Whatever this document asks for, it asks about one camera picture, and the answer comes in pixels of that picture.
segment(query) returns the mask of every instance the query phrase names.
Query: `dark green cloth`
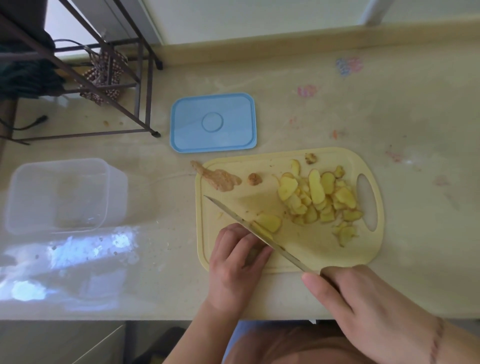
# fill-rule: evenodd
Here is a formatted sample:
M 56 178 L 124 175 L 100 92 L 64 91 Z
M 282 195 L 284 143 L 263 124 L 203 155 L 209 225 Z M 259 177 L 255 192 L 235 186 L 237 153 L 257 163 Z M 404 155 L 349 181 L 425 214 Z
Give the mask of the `dark green cloth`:
M 55 43 L 48 36 L 44 46 L 52 51 Z M 0 53 L 32 51 L 23 42 L 0 44 Z M 65 80 L 55 72 L 55 65 L 46 60 L 0 62 L 0 100 L 19 97 L 38 98 L 64 90 Z

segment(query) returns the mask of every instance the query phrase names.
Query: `sliced ginger pile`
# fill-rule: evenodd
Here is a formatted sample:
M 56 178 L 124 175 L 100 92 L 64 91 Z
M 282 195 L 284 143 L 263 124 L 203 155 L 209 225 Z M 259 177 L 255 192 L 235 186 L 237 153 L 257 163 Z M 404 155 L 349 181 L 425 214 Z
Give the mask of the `sliced ginger pile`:
M 345 175 L 343 167 L 337 166 L 335 171 L 324 173 L 312 169 L 308 177 L 302 177 L 300 163 L 292 159 L 291 169 L 292 172 L 286 172 L 277 179 L 278 196 L 287 206 L 291 220 L 304 226 L 318 220 L 333 222 L 341 217 L 342 221 L 333 227 L 332 233 L 338 237 L 340 246 L 344 247 L 357 236 L 353 222 L 359 220 L 363 212 L 359 210 L 352 188 L 342 179 Z M 275 215 L 259 214 L 252 224 L 260 233 L 272 238 L 272 233 L 280 229 L 282 219 Z

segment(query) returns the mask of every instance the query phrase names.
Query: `cutting board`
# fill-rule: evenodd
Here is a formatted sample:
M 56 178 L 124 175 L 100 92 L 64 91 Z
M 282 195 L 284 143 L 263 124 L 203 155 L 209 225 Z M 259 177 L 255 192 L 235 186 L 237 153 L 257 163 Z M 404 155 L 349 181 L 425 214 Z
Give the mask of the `cutting board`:
M 312 165 L 306 164 L 305 153 L 314 153 L 318 161 Z M 363 174 L 370 183 L 375 199 L 372 206 L 377 209 L 376 229 L 370 231 L 362 219 L 355 221 L 354 225 L 357 227 L 359 237 L 352 239 L 342 248 L 331 232 L 332 227 L 340 223 L 340 218 L 335 222 L 316 221 L 305 226 L 291 222 L 284 213 L 286 207 L 277 195 L 278 182 L 273 175 L 280 177 L 282 173 L 290 172 L 292 159 L 300 162 L 300 175 L 304 177 L 313 168 L 323 173 L 328 170 L 334 171 L 337 165 L 343 166 L 345 169 L 343 179 L 354 187 L 356 193 L 357 179 Z M 210 186 L 200 175 L 196 177 L 197 249 L 200 262 L 207 270 L 218 232 L 234 220 L 208 201 L 204 195 L 218 199 L 248 221 L 255 220 L 255 216 L 260 212 L 282 217 L 282 227 L 274 235 L 275 241 L 316 271 L 326 266 L 351 267 L 367 264 L 380 250 L 384 235 L 384 209 L 380 189 L 366 163 L 348 149 L 320 148 L 218 158 L 206 162 L 204 167 L 210 170 L 226 170 L 242 179 L 241 185 L 235 186 L 233 191 L 220 192 Z M 253 172 L 258 173 L 263 179 L 263 182 L 257 186 L 250 186 L 247 183 L 247 176 Z M 264 272 L 280 273 L 297 270 L 298 268 L 284 257 L 274 253 Z

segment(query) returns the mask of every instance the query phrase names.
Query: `countertop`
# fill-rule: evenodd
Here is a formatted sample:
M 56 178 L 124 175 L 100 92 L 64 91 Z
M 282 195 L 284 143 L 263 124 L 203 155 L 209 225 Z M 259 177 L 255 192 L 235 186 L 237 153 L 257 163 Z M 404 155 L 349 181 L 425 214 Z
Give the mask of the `countertop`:
M 0 231 L 0 319 L 191 319 L 208 287 L 197 257 L 190 160 L 340 146 L 380 186 L 384 243 L 370 267 L 426 309 L 480 317 L 480 51 L 477 43 L 351 50 L 155 71 L 148 133 L 7 143 L 0 204 L 23 163 L 103 158 L 129 177 L 124 226 L 74 235 Z M 169 145 L 180 97 L 247 92 L 251 150 L 182 155 Z M 121 97 L 132 107 L 133 91 Z M 130 129 L 110 106 L 70 95 L 21 100 L 16 136 Z M 327 318 L 300 273 L 264 275 L 245 317 Z

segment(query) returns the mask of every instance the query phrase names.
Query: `brown checkered bag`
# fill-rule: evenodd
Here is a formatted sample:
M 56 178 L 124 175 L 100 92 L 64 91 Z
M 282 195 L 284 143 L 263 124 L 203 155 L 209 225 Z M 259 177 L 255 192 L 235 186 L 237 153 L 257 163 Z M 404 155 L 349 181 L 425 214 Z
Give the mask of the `brown checkered bag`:
M 91 48 L 75 42 L 73 40 L 69 39 L 57 39 L 57 41 L 68 41 L 75 43 L 79 46 L 83 46 L 83 48 L 88 52 L 88 55 L 90 56 L 90 61 L 93 64 L 93 67 L 90 68 L 88 71 L 86 71 L 83 76 L 93 83 L 95 86 L 106 86 L 108 84 L 108 63 L 110 61 L 110 56 L 109 54 L 104 50 L 101 49 L 100 53 L 96 53 L 93 51 Z M 117 56 L 124 62 L 125 64 L 127 63 L 127 57 L 125 57 L 123 54 L 115 51 Z M 120 78 L 121 75 L 123 74 L 123 70 L 119 63 L 113 59 L 112 62 L 112 80 L 111 80 L 111 85 L 119 85 L 120 84 Z M 120 89 L 110 89 L 110 90 L 102 90 L 103 93 L 105 93 L 107 96 L 111 97 L 114 100 L 117 100 L 119 95 L 120 95 Z M 93 92 L 81 92 L 80 93 L 81 97 L 84 97 L 86 99 L 92 100 L 95 102 L 97 105 L 102 105 L 105 101 L 102 99 L 100 96 L 97 94 L 94 94 Z

